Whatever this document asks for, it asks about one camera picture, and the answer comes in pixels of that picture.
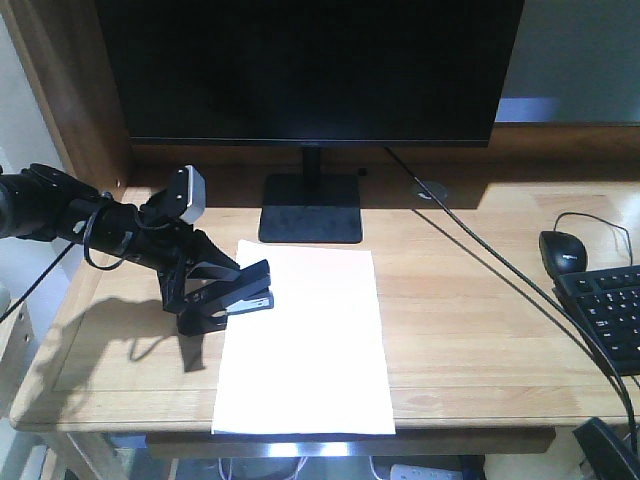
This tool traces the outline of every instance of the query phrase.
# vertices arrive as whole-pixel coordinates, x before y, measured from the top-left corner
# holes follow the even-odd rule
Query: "monitor stand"
[[[302,148],[302,175],[267,177],[258,238],[266,243],[359,243],[356,175],[322,175],[321,149]]]

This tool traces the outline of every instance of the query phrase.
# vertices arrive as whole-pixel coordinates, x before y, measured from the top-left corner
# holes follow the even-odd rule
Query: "black keyboard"
[[[554,291],[620,375],[640,373],[640,265],[560,275]]]

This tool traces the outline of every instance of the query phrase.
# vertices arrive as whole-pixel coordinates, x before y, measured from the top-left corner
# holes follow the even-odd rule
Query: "sheet of paper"
[[[371,253],[238,245],[275,307],[229,317],[212,432],[393,434]]]

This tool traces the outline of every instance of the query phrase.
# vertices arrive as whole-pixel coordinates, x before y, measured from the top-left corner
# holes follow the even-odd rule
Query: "computer mouse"
[[[587,269],[587,249],[578,237],[570,233],[540,232],[538,245],[544,269],[554,280],[558,275]]]

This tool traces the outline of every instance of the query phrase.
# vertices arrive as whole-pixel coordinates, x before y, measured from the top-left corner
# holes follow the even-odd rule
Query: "desk surface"
[[[475,198],[477,208],[458,215],[549,292],[537,241],[558,213],[589,212],[640,234],[637,181],[575,178],[570,166],[546,166],[544,174],[505,165],[442,168],[419,170],[425,177],[438,171],[431,177],[450,186],[454,206]],[[238,240],[257,241],[259,208],[222,200],[255,196],[261,180],[249,174],[260,177],[243,168],[211,173],[209,203],[218,206],[196,223],[231,256]],[[589,358],[500,277],[531,294],[528,288],[443,212],[408,208],[411,181],[400,169],[373,166],[361,188],[364,241],[338,248],[373,252],[398,427],[577,425],[590,416],[624,422],[618,397]],[[140,204],[149,192],[131,186],[125,201]],[[622,238],[598,222],[568,217],[560,228],[583,239],[590,269],[628,261]],[[36,431],[208,431],[223,342],[224,332],[176,336],[153,271],[83,264],[20,389],[12,423]],[[640,392],[628,384],[637,402]]]

